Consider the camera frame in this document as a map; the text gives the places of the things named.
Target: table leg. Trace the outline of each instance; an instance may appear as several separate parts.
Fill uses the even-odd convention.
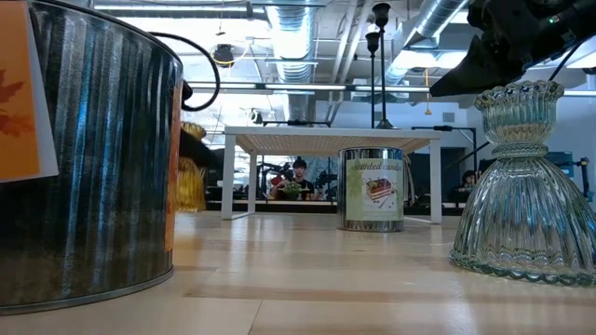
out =
[[[430,222],[440,224],[442,201],[440,186],[440,140],[430,141]]]
[[[257,198],[257,155],[254,153],[251,153],[249,168],[249,213],[254,214]]]
[[[223,151],[222,220],[232,220],[234,203],[234,158],[236,135],[225,135]]]

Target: white table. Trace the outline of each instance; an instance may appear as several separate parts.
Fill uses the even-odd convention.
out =
[[[404,154],[430,144],[430,221],[440,223],[440,133],[424,130],[344,129],[323,127],[226,127],[223,160],[222,219],[233,220],[255,211],[258,155],[336,157],[351,147],[399,148]],[[235,147],[251,156],[248,212],[234,215]]]

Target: corrugated metal bucket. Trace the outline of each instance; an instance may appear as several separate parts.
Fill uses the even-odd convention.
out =
[[[181,62],[101,13],[30,6],[60,175],[0,184],[0,315],[113,298],[172,271]]]
[[[340,151],[339,229],[358,232],[403,231],[403,156],[395,148]]]

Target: ribbed glass vase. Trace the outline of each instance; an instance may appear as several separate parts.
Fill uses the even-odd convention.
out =
[[[563,88],[496,87],[476,99],[497,161],[470,195],[451,259],[484,274],[550,284],[596,284],[596,217],[562,170],[543,156]]]

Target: orange card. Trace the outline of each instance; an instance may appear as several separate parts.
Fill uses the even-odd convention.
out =
[[[0,182],[58,174],[25,1],[0,1]]]
[[[176,195],[178,187],[178,150],[180,149],[180,109],[182,106],[182,83],[174,90],[171,113],[171,140],[169,142],[168,207],[166,214],[166,251],[174,248],[174,223],[176,221]]]

